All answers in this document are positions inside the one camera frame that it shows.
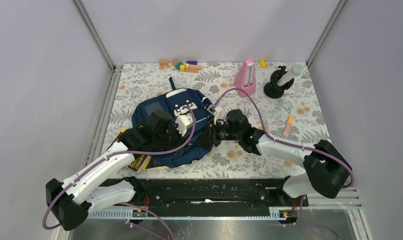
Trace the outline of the navy blue student backpack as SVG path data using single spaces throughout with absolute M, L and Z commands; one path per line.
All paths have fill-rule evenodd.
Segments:
M 166 166 L 172 169 L 188 165 L 195 160 L 201 160 L 212 151 L 209 141 L 203 139 L 203 135 L 207 133 L 209 121 L 214 119 L 214 115 L 208 112 L 212 101 L 199 90 L 176 88 L 171 77 L 169 78 L 169 82 L 172 91 L 145 100 L 136 106 L 131 117 L 132 126 L 135 127 L 137 124 L 148 120 L 150 115 L 157 110 L 169 113 L 172 121 L 175 121 L 178 116 L 189 114 L 189 111 L 183 108 L 184 106 L 188 106 L 195 115 L 195 132 L 189 143 L 179 151 L 153 156 L 152 160 L 154 162 L 150 164 L 151 168 Z

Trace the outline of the yellow black treehouse book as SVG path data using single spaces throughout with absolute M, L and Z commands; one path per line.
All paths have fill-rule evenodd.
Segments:
M 127 165 L 127 167 L 136 172 L 136 173 L 140 173 L 142 170 L 145 170 L 150 162 L 150 160 L 152 159 L 152 157 L 150 155 L 136 155 L 135 159 Z

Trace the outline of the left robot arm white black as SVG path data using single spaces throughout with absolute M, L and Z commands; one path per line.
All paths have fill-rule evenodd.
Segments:
M 95 161 L 74 175 L 45 185 L 47 210 L 42 225 L 46 230 L 62 227 L 70 231 L 81 225 L 89 214 L 106 207 L 130 202 L 140 205 L 145 193 L 129 181 L 113 186 L 100 185 L 116 170 L 130 164 L 136 155 L 163 156 L 176 153 L 190 142 L 197 125 L 189 107 L 174 119 L 163 110 L 126 129 Z

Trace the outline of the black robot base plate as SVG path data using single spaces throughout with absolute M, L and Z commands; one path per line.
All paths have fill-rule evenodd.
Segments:
M 184 206 L 270 207 L 292 210 L 309 202 L 301 197 L 291 198 L 278 189 L 283 179 L 136 179 L 126 177 L 137 185 L 130 204 L 150 208 Z

